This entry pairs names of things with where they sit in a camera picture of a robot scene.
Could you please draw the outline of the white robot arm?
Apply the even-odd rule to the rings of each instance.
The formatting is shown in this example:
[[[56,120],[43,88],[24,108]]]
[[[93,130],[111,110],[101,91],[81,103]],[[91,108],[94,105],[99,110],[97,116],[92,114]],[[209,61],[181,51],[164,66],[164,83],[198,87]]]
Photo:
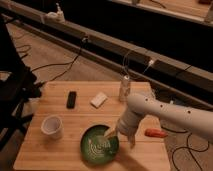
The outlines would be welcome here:
[[[176,124],[213,144],[213,112],[165,103],[141,93],[128,95],[124,113],[105,137],[122,134],[127,137],[130,147],[133,147],[139,124],[147,115]]]

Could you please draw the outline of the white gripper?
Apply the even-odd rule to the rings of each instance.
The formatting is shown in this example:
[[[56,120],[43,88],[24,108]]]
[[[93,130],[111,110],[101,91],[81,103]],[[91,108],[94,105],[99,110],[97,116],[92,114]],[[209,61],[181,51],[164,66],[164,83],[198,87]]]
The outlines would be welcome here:
[[[137,129],[134,127],[126,126],[126,125],[117,125],[116,131],[127,137],[128,142],[130,143],[130,147],[135,146],[135,134]],[[107,130],[104,134],[104,137],[110,138],[117,136],[117,132],[115,130]]]

